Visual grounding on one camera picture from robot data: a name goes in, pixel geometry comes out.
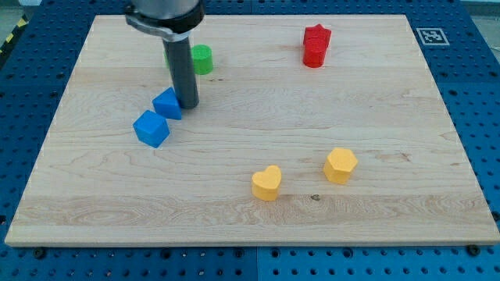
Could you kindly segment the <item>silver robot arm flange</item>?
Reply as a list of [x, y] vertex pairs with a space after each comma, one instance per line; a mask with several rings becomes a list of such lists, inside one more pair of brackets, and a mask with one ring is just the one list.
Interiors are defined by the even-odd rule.
[[130, 0], [124, 8], [126, 23], [142, 33], [167, 42], [182, 41], [205, 16], [203, 0]]

